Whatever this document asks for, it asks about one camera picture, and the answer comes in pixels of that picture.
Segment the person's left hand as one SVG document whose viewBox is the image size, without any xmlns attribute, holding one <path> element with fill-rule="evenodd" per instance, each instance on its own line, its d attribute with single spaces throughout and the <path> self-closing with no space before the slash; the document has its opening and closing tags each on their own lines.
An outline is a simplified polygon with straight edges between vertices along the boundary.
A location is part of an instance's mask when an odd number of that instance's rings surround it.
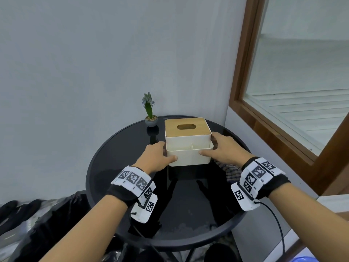
<svg viewBox="0 0 349 262">
<path fill-rule="evenodd" d="M 167 156 L 165 146 L 166 143 L 164 141 L 159 141 L 153 145 L 147 145 L 142 155 L 132 167 L 137 167 L 148 175 L 163 170 L 165 167 L 159 166 L 159 159 L 162 155 Z"/>
</svg>

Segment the person's right hand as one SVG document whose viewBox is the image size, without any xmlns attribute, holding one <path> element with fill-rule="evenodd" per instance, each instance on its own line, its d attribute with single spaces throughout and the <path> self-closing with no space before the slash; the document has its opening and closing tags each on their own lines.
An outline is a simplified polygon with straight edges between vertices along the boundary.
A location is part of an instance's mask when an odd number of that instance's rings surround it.
<svg viewBox="0 0 349 262">
<path fill-rule="evenodd" d="M 216 141 L 216 149 L 220 150 L 220 157 L 213 158 L 224 164 L 233 164 L 242 167 L 249 159 L 255 157 L 242 148 L 232 137 L 223 136 L 218 132 L 212 132 L 212 138 Z"/>
</svg>

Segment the white tissue box wooden lid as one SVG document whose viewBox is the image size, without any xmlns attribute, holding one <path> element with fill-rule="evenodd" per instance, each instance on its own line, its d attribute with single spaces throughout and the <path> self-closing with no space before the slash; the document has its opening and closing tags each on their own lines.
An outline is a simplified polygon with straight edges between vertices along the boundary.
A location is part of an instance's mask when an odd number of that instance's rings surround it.
<svg viewBox="0 0 349 262">
<path fill-rule="evenodd" d="M 171 167 L 208 164 L 211 157 L 200 154 L 212 150 L 212 132 L 202 117 L 167 119 L 164 121 L 167 156 L 176 156 Z"/>
</svg>

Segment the person's left forearm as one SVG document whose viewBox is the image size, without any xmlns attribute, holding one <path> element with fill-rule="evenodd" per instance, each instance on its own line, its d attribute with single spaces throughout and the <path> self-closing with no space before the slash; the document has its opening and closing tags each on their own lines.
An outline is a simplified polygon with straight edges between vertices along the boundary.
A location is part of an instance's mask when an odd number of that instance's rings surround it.
<svg viewBox="0 0 349 262">
<path fill-rule="evenodd" d="M 127 209 L 106 195 L 39 262 L 101 262 Z"/>
</svg>

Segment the person's right forearm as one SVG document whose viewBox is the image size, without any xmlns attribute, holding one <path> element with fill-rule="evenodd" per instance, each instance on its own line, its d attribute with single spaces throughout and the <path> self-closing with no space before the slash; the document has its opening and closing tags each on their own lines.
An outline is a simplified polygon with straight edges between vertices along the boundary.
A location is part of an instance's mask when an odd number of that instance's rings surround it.
<svg viewBox="0 0 349 262">
<path fill-rule="evenodd" d="M 348 221 L 291 183 L 269 199 L 319 262 L 349 262 Z"/>
</svg>

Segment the white marker wrist tracker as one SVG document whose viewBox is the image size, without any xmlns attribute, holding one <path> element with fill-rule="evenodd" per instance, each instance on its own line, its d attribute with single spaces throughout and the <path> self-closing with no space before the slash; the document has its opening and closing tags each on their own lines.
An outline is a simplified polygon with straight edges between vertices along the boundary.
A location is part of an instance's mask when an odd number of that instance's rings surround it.
<svg viewBox="0 0 349 262">
<path fill-rule="evenodd" d="M 145 224 L 158 202 L 155 182 L 138 167 L 125 167 L 111 182 L 107 194 L 132 207 L 131 218 Z"/>
<path fill-rule="evenodd" d="M 242 167 L 240 179 L 231 190 L 240 208 L 247 212 L 256 209 L 260 199 L 284 184 L 290 183 L 285 173 L 264 158 L 253 157 Z"/>
</svg>

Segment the round black glass table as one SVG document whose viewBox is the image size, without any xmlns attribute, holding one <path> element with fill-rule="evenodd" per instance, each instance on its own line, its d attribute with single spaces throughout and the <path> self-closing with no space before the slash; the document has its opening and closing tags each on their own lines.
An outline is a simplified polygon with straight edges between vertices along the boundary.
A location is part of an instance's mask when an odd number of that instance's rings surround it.
<svg viewBox="0 0 349 262">
<path fill-rule="evenodd" d="M 111 181 L 121 170 L 133 164 L 146 145 L 165 141 L 166 119 L 189 118 L 189 116 L 160 116 L 155 127 L 147 127 L 144 120 L 133 123 L 111 136 L 94 154 L 87 170 L 86 192 L 90 207 L 94 207 L 106 194 Z M 181 167 L 167 167 L 155 177 L 158 202 L 155 208 L 162 208 L 156 219 L 161 227 L 153 237 L 145 238 L 150 222 L 138 224 L 132 219 L 130 207 L 123 216 L 115 237 L 139 248 L 150 245 L 160 251 L 183 251 L 200 247 L 235 228 L 245 215 L 237 203 L 231 203 L 234 195 L 228 194 L 229 206 L 218 210 L 200 190 L 201 181 L 208 190 L 214 190 L 217 203 L 223 204 L 224 193 L 218 191 L 218 181 L 225 177 L 222 169 L 213 161 L 209 164 Z M 137 234 L 134 227 L 145 237 Z"/>
</svg>

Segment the small potted plant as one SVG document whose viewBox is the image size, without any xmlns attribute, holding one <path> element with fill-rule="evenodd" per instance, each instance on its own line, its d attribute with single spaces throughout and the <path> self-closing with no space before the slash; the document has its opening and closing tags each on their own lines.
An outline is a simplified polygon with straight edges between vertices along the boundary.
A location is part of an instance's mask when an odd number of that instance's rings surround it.
<svg viewBox="0 0 349 262">
<path fill-rule="evenodd" d="M 157 125 L 158 117 L 153 114 L 152 107 L 155 105 L 155 102 L 153 101 L 150 92 L 144 94 L 142 98 L 142 105 L 147 113 L 145 118 L 147 127 L 155 127 Z"/>
</svg>

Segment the black round bin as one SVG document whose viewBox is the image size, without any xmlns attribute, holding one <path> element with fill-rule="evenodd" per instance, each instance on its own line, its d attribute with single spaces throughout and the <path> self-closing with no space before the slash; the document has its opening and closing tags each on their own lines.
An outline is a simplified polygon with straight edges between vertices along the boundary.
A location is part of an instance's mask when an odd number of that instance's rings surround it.
<svg viewBox="0 0 349 262">
<path fill-rule="evenodd" d="M 203 262 L 241 262 L 241 261 L 229 246 L 222 243 L 214 243 L 206 251 Z"/>
</svg>

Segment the black plastic bag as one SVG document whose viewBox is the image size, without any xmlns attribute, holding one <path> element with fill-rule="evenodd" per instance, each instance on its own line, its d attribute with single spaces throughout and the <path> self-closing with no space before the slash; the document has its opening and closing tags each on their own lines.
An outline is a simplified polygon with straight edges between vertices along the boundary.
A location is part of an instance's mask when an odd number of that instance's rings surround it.
<svg viewBox="0 0 349 262">
<path fill-rule="evenodd" d="M 7 262 L 39 262 L 90 209 L 84 191 L 63 198 L 36 221 Z"/>
</svg>

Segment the black slipper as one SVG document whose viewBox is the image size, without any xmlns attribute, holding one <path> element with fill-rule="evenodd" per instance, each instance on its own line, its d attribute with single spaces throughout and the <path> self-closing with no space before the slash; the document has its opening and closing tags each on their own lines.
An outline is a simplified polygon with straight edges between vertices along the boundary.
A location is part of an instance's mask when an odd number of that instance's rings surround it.
<svg viewBox="0 0 349 262">
<path fill-rule="evenodd" d="M 31 218 L 41 208 L 42 202 L 41 199 L 36 199 L 28 204 L 18 205 L 10 216 L 0 225 L 0 236 L 15 229 L 24 221 Z"/>
<path fill-rule="evenodd" d="M 0 206 L 0 225 L 10 216 L 18 204 L 18 201 L 9 201 Z"/>
</svg>

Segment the wooden window frame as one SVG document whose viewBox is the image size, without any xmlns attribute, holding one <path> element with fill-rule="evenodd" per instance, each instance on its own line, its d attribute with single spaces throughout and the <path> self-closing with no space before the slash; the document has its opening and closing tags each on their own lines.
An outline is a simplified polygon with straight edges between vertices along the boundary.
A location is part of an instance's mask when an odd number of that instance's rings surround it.
<svg viewBox="0 0 349 262">
<path fill-rule="evenodd" d="M 319 196 L 349 194 L 349 0 L 247 0 L 229 106 Z"/>
</svg>

